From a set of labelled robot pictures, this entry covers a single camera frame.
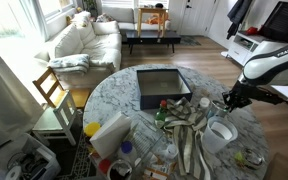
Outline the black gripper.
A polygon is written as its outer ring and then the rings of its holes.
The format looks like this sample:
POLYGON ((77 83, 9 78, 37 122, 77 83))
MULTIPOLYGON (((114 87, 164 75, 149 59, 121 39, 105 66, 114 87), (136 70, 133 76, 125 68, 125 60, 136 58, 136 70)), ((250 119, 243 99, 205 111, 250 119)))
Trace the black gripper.
POLYGON ((283 99, 268 90, 262 90, 256 86, 247 85, 237 81, 230 91, 222 93, 225 109, 232 112, 236 108, 243 108, 252 103, 252 99, 271 104, 279 104, 283 99))

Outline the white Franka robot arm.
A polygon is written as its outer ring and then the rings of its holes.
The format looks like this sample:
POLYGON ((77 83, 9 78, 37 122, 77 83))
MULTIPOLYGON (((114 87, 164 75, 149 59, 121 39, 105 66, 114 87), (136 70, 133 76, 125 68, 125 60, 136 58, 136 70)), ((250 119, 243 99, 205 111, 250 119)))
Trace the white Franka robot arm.
POLYGON ((288 86, 288 45, 271 52, 257 54, 244 65, 230 91, 222 93, 226 109, 232 112, 252 103, 252 99, 279 104, 277 94, 261 90, 260 85, 288 86))

